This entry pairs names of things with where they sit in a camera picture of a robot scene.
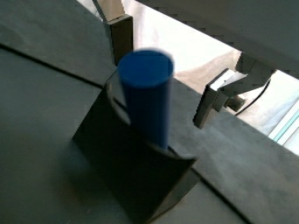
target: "metal bracket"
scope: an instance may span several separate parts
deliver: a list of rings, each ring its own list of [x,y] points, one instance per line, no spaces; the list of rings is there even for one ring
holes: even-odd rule
[[[120,0],[92,0],[105,24],[115,65],[134,47],[134,18],[125,14]]]
[[[214,110],[220,112],[222,107],[230,107],[236,112],[239,111],[246,102],[246,99],[239,95],[263,87],[276,71],[244,53],[238,60],[236,70],[239,72],[224,69],[206,86],[192,119],[194,125],[200,129]]]

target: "black holder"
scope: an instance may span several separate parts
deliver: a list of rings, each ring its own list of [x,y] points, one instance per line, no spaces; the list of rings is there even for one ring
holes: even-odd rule
[[[196,159],[163,152],[127,125],[105,85],[73,140],[134,223],[148,223],[180,201],[199,181]]]

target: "blue rod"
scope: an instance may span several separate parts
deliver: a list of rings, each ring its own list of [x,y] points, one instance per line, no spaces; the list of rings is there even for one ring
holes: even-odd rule
[[[131,126],[167,150],[174,63],[163,53],[143,50],[125,55],[117,71]]]

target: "table surface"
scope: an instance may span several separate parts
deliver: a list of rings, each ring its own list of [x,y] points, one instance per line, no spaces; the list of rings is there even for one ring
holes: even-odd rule
[[[33,0],[24,8],[29,9],[31,4]],[[33,19],[29,12],[25,10],[20,15]],[[7,36],[7,33],[12,33],[11,28],[3,29],[1,38],[11,37],[11,34]],[[23,36],[15,43],[29,43],[32,49],[28,55],[37,55],[41,59],[40,53],[33,49],[36,37],[29,34],[23,30]],[[75,49],[80,44],[84,46],[88,41],[69,44],[67,40],[71,35],[63,36],[64,34],[48,41],[60,42],[55,43],[55,47],[65,50],[64,56],[57,54],[57,58],[67,60],[61,63],[65,67],[55,60],[52,44],[44,43],[44,48],[40,44],[36,49],[48,51],[49,63],[56,67],[71,73],[75,71],[72,68],[77,67],[81,69],[81,77],[103,84],[115,70],[113,67],[99,67],[103,61],[109,61],[109,52],[96,49],[97,41],[105,40],[92,37],[89,47],[83,52],[73,53],[72,58],[72,51],[67,50]],[[95,54],[88,56],[88,49]],[[4,223],[129,223],[121,207],[71,141],[100,90],[5,50],[0,52],[0,67],[0,203],[4,207],[0,216]],[[113,93],[123,101],[117,76],[112,82]],[[184,156],[199,157],[195,165],[198,172],[254,223],[298,223],[298,157],[226,111],[219,113],[204,130],[196,129],[192,117],[200,97],[179,81],[174,81],[172,148]],[[163,223],[242,223],[203,183],[196,185],[184,201],[162,220]]]
[[[0,50],[0,219],[131,223],[71,138],[99,88]],[[244,221],[200,182],[154,223]]]

